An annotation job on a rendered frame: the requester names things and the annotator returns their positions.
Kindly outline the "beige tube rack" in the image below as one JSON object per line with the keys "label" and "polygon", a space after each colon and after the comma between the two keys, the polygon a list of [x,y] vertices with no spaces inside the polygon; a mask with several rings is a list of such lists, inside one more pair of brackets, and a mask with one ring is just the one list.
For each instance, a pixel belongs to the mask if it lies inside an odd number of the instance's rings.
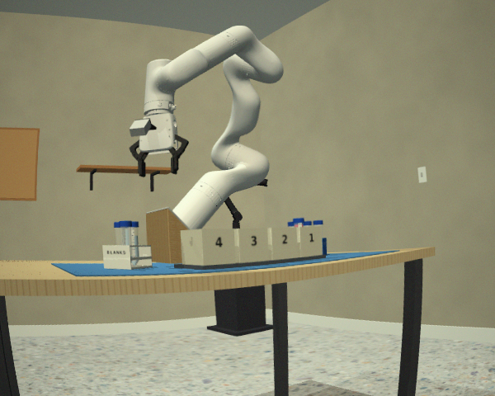
{"label": "beige tube rack", "polygon": [[[131,257],[130,247],[139,247],[139,257]],[[102,249],[104,268],[133,270],[153,267],[151,245],[102,245]],[[139,260],[136,267],[132,267],[133,260]]]}

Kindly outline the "blue bench mat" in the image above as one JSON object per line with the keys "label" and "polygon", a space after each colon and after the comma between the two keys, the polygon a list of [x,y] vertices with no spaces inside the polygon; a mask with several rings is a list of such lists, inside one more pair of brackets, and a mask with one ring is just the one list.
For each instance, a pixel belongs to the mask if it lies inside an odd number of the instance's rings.
{"label": "blue bench mat", "polygon": [[[380,251],[380,252],[377,252],[375,254],[371,254],[371,253],[372,252],[363,252],[362,254],[357,255],[356,257],[366,257],[366,256],[383,254],[383,253],[389,253],[389,252],[388,251]],[[315,260],[313,260],[311,262],[308,262],[308,263],[302,263],[302,262],[305,262],[305,261],[300,261],[300,262],[286,262],[286,263],[261,265],[261,266],[245,266],[245,267],[235,267],[235,268],[212,269],[213,271],[185,269],[185,270],[187,270],[189,272],[183,271],[183,270],[181,270],[179,268],[174,268],[174,266],[171,266],[171,265],[169,265],[167,263],[161,263],[161,262],[155,262],[155,263],[158,264],[159,266],[161,266],[161,267],[169,270],[169,271],[165,271],[162,268],[160,268],[158,266],[155,266],[154,264],[153,264],[153,267],[150,267],[150,269],[152,269],[154,271],[149,270],[148,268],[140,268],[141,271],[139,271],[137,269],[133,269],[133,270],[130,270],[130,271],[128,271],[126,269],[117,269],[117,270],[116,269],[108,269],[108,270],[110,270],[110,271],[108,271],[107,269],[105,269],[105,268],[103,268],[101,266],[98,266],[95,263],[88,263],[88,264],[94,266],[95,268],[92,267],[92,266],[89,266],[86,263],[80,263],[80,264],[84,265],[85,267],[84,266],[81,266],[81,265],[79,265],[77,263],[72,263],[73,265],[70,264],[70,263],[64,263],[67,266],[65,266],[62,263],[56,263],[59,266],[56,265],[56,264],[54,264],[54,263],[51,263],[51,265],[56,266],[59,269],[64,270],[64,271],[66,271],[66,272],[68,272],[68,273],[70,273],[70,274],[72,274],[74,276],[161,276],[161,275],[182,275],[182,274],[214,273],[214,272],[226,272],[226,271],[247,271],[247,270],[257,270],[257,269],[267,269],[267,268],[283,267],[283,266],[297,266],[297,265],[305,265],[305,264],[320,263],[320,262],[331,262],[331,261],[338,261],[338,260],[344,260],[344,259],[349,259],[349,258],[356,258],[356,257],[352,257],[352,256],[355,255],[355,254],[357,254],[357,252],[348,252],[348,253],[346,253],[346,254],[338,257],[338,258],[335,258],[334,260],[329,260],[329,259],[335,257],[338,254],[340,254],[340,253],[328,253],[326,255],[326,258],[315,259]],[[68,266],[70,266],[70,267],[68,267]],[[91,270],[87,269],[86,267],[89,268],[89,269],[91,269]],[[101,270],[101,271],[97,270],[96,268],[99,269],[99,270]]]}

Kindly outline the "sample tube with blue cap and orange dot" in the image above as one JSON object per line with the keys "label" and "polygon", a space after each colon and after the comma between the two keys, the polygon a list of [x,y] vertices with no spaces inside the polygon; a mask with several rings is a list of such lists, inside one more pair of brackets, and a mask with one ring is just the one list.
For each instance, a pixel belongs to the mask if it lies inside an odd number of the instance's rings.
{"label": "sample tube with blue cap and orange dot", "polygon": [[304,227],[304,218],[293,219],[294,227]]}

